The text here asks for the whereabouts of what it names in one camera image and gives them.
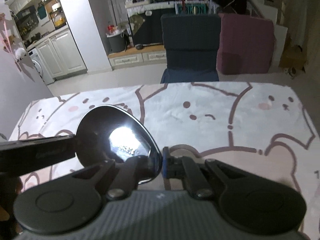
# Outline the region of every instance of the table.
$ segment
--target table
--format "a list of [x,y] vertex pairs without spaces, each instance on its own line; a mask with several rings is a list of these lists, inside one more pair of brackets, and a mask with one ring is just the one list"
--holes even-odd
[[[92,108],[110,104],[135,116],[158,147],[197,162],[215,158],[300,192],[308,205],[300,231],[318,240],[319,135],[289,87],[246,82],[142,85],[33,101],[10,140],[76,132]],[[21,177],[24,190],[81,169],[76,158]],[[159,175],[140,188],[175,189]]]

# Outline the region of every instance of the wooden countertop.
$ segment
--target wooden countertop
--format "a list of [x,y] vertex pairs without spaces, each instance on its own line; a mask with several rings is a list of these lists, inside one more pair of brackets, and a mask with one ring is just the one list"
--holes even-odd
[[136,49],[135,47],[133,47],[133,48],[127,49],[126,51],[110,53],[108,55],[108,58],[124,57],[124,56],[128,56],[128,55],[133,55],[133,54],[161,51],[161,50],[165,50],[164,46],[162,44],[161,45],[146,46],[143,49],[139,49],[139,50]]

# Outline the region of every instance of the kitchen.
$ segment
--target kitchen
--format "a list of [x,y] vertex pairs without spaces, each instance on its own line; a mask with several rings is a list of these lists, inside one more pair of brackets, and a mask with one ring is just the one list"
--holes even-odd
[[87,72],[60,0],[9,0],[7,4],[45,84]]

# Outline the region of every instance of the washing machine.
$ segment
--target washing machine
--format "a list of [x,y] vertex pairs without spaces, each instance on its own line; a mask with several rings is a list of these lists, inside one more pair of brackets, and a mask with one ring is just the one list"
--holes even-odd
[[42,80],[44,81],[44,83],[46,85],[52,84],[54,82],[54,79],[49,74],[43,61],[40,59],[36,48],[29,51],[29,56],[30,56],[33,64],[35,64],[36,70],[38,71],[38,73],[39,73],[40,77],[42,78]]

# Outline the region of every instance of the screw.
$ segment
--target screw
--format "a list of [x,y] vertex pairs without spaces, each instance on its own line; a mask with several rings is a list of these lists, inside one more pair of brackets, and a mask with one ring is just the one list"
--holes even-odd
[[113,188],[108,191],[108,195],[111,198],[122,197],[124,195],[124,191],[123,189],[120,189],[120,188]]
[[213,192],[211,189],[209,188],[201,188],[199,190],[197,190],[196,195],[199,198],[206,198],[206,197],[210,197],[212,196]]

